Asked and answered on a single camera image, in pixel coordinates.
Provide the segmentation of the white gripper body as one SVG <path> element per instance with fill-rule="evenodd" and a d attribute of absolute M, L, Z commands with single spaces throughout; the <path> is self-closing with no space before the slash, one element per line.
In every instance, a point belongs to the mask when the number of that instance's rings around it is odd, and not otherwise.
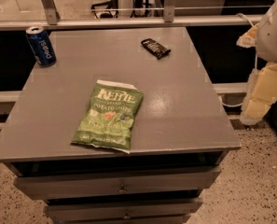
<path fill-rule="evenodd" d="M 277 102 L 277 63 L 267 63 L 261 70 L 254 69 L 247 83 L 240 121 L 244 125 L 260 122 Z"/>

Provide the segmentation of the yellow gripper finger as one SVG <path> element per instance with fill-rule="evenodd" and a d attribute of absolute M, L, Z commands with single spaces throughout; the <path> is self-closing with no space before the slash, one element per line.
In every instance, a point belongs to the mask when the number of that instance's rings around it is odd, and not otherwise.
<path fill-rule="evenodd" d="M 258 24 L 253 25 L 246 33 L 241 35 L 236 45 L 242 48 L 251 48 L 256 45 L 256 33 L 257 33 Z"/>

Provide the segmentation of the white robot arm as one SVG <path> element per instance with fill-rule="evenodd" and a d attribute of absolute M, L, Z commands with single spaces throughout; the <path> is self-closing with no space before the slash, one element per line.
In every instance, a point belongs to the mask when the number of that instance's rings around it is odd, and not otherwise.
<path fill-rule="evenodd" d="M 239 37 L 239 47 L 256 49 L 256 58 L 266 61 L 262 69 L 255 67 L 247 82 L 240 121 L 244 125 L 260 122 L 277 102 L 277 0 L 260 22 Z"/>

